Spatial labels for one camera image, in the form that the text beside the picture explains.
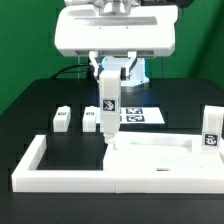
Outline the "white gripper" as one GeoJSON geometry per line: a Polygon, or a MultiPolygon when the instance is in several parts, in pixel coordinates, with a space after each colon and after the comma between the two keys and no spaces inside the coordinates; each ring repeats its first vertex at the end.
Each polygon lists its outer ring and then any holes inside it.
{"type": "Polygon", "coordinates": [[[65,7],[59,14],[55,46],[64,56],[88,56],[94,78],[103,71],[99,56],[121,56],[128,61],[120,78],[130,79],[139,57],[170,56],[175,50],[175,5],[133,7],[129,15],[101,15],[94,5],[65,7]]]}

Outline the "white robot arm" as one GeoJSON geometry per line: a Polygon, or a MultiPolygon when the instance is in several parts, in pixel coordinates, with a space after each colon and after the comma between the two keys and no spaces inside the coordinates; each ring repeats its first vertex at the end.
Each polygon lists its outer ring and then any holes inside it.
{"type": "Polygon", "coordinates": [[[195,0],[64,0],[54,43],[65,57],[87,56],[99,78],[99,57],[123,58],[120,78],[131,80],[140,58],[175,51],[179,12],[195,0]]]}

